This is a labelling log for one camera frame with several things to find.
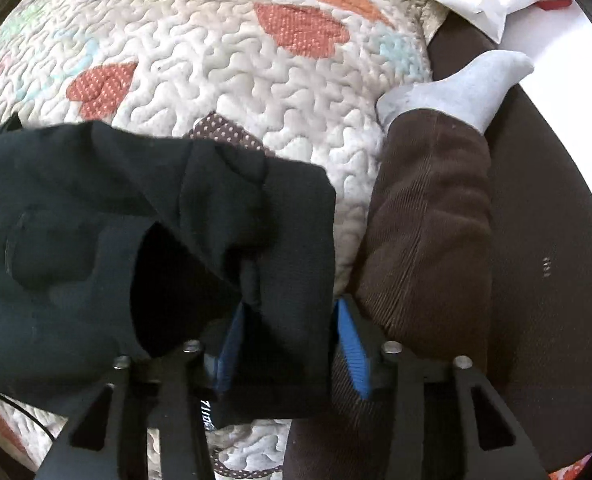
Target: black cable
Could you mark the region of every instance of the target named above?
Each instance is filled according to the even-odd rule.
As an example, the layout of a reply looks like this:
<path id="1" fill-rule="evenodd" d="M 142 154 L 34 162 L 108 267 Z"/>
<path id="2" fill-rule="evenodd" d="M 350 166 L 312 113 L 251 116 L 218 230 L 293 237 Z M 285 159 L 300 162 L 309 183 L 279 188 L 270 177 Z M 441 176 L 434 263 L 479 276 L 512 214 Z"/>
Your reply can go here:
<path id="1" fill-rule="evenodd" d="M 12 408 L 18 410 L 19 412 L 21 412 L 23 415 L 25 415 L 29 420 L 31 420 L 34 424 L 36 424 L 36 426 L 38 426 L 39 428 L 41 428 L 42 431 L 44 431 L 47 436 L 50 438 L 50 440 L 52 442 L 54 442 L 56 440 L 56 437 L 54 437 L 52 435 L 52 432 L 50 430 L 47 429 L 47 427 L 45 427 L 40 420 L 38 420 L 35 416 L 33 416 L 31 413 L 29 413 L 26 409 L 21 408 L 18 404 L 16 404 L 13 400 L 7 399 L 6 396 L 0 394 L 0 400 L 2 400 L 4 403 L 8 404 L 9 406 L 11 406 Z"/>

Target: orange heart pattern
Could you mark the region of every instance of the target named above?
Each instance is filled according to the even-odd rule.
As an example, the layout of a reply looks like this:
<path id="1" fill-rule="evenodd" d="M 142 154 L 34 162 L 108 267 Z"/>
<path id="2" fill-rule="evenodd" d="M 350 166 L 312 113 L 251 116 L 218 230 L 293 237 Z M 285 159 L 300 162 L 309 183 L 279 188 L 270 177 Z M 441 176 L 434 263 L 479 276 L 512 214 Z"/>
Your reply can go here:
<path id="1" fill-rule="evenodd" d="M 102 119 L 118 110 L 130 91 L 137 62 L 96 66 L 78 75 L 67 87 L 70 101 L 82 101 L 79 114 L 86 120 Z"/>
<path id="2" fill-rule="evenodd" d="M 369 0 L 318 0 L 325 4 L 338 7 L 339 9 L 349 10 L 349 12 L 355 12 L 361 15 L 363 18 L 367 18 L 372 22 L 383 22 L 389 27 L 394 27 L 391 22 L 386 19 L 380 9 L 372 4 Z"/>
<path id="3" fill-rule="evenodd" d="M 253 9 L 263 30 L 296 56 L 331 57 L 336 43 L 349 41 L 346 27 L 315 7 L 255 3 Z"/>

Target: white sock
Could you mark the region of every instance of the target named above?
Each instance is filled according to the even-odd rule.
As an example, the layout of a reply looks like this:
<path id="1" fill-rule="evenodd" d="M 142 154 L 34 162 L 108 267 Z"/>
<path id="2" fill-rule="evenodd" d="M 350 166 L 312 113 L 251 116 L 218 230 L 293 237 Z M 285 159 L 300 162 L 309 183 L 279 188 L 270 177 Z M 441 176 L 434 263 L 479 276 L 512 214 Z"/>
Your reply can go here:
<path id="1" fill-rule="evenodd" d="M 429 108 L 460 119 L 482 135 L 509 89 L 533 70 L 521 52 L 490 50 L 446 79 L 390 90 L 376 104 L 378 120 L 387 131 L 400 114 Z"/>

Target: red object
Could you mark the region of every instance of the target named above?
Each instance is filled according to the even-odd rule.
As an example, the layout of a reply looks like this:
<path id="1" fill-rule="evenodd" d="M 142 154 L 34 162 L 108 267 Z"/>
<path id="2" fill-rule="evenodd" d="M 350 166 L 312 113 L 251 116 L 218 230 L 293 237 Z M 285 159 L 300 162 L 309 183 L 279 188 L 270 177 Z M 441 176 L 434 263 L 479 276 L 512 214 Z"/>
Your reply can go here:
<path id="1" fill-rule="evenodd" d="M 569 7 L 573 0 L 541 0 L 536 2 L 536 5 L 542 10 L 556 10 Z"/>
<path id="2" fill-rule="evenodd" d="M 335 44 L 350 39 L 341 22 L 316 7 L 256 2 L 253 8 L 263 30 L 295 56 L 332 57 Z"/>
<path id="3" fill-rule="evenodd" d="M 103 119 L 118 110 L 130 91 L 138 62 L 112 63 L 85 70 L 67 87 L 70 101 L 81 101 L 79 115 L 86 121 Z"/>

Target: blue gripper pad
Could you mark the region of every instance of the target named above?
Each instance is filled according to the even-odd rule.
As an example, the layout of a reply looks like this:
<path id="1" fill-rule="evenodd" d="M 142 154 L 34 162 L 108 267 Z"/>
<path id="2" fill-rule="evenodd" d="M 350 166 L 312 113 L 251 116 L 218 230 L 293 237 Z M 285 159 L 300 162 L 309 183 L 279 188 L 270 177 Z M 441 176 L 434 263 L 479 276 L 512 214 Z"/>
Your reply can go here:
<path id="1" fill-rule="evenodd" d="M 345 355 L 353 388 L 367 400 L 378 387 L 381 371 L 380 347 L 386 341 L 383 332 L 364 319 L 353 298 L 345 295 L 336 304 L 338 337 Z"/>
<path id="2" fill-rule="evenodd" d="M 240 303 L 236 307 L 234 317 L 231 319 L 216 362 L 213 389 L 218 394 L 223 394 L 231 387 L 231 381 L 233 381 L 238 363 L 240 346 L 243 343 L 244 329 L 245 305 Z"/>

